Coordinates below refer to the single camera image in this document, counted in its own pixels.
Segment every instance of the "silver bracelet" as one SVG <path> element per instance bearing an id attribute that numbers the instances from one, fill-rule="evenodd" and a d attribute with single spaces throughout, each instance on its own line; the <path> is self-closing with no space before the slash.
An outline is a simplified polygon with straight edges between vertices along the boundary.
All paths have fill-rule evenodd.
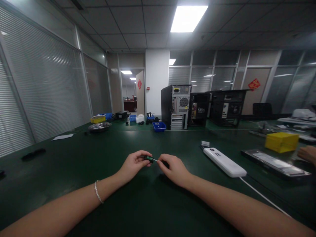
<path id="1" fill-rule="evenodd" d="M 98 189 L 96 188 L 96 183 L 97 183 L 97 182 L 99 182 L 99 180 L 97 180 L 97 181 L 94 183 L 94 190 L 95 190 L 95 193 L 96 193 L 96 195 L 98 196 L 98 199 L 100 200 L 100 202 L 101 202 L 102 204 L 104 204 L 104 202 L 102 202 L 102 200 L 101 200 L 101 198 L 100 198 L 100 196 L 99 196 Z"/>

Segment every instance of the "forearm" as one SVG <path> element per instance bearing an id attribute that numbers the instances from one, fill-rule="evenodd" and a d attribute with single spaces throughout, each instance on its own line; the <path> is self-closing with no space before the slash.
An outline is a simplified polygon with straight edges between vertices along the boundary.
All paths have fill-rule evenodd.
<path id="1" fill-rule="evenodd" d="M 97 182 L 100 198 L 104 201 L 124 184 L 116 174 Z M 99 205 L 93 183 L 29 213 L 5 228 L 0 237 L 64 236 Z"/>
<path id="2" fill-rule="evenodd" d="M 313 230 L 276 209 L 197 176 L 193 175 L 184 188 L 245 236 L 315 236 Z"/>

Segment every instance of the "metal bowl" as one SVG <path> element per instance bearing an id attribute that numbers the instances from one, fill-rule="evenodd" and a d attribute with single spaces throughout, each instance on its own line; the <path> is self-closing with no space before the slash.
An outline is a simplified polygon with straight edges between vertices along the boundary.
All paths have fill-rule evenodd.
<path id="1" fill-rule="evenodd" d="M 96 124 L 89 126 L 88 129 L 92 133 L 93 132 L 95 132 L 95 133 L 104 132 L 104 131 L 108 130 L 111 125 L 112 124 L 108 123 L 108 122 L 96 123 Z"/>

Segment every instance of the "white cable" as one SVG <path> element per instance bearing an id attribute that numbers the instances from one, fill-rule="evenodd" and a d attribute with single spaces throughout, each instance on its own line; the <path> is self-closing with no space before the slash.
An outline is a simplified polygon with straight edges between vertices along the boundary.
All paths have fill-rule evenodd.
<path id="1" fill-rule="evenodd" d="M 291 217 L 289 214 L 287 214 L 285 211 L 283 211 L 281 208 L 279 208 L 277 205 L 275 205 L 273 202 L 271 202 L 269 199 L 267 199 L 265 196 L 263 196 L 259 191 L 257 191 L 254 187 L 252 187 L 249 183 L 247 183 L 242 177 L 240 177 L 242 181 L 249 187 L 251 187 L 253 190 L 255 190 L 256 193 L 258 193 L 260 196 L 262 196 L 264 199 L 266 199 L 269 203 L 271 203 L 276 209 L 278 209 L 280 212 L 283 212 L 285 215 Z"/>

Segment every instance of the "white power strip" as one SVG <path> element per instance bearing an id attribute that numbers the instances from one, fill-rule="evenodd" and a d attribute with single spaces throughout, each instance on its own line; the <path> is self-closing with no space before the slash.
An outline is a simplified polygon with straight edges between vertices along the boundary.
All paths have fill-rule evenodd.
<path id="1" fill-rule="evenodd" d="M 216 148 L 204 148 L 203 152 L 217 164 L 229 177 L 244 177 L 247 172 Z"/>

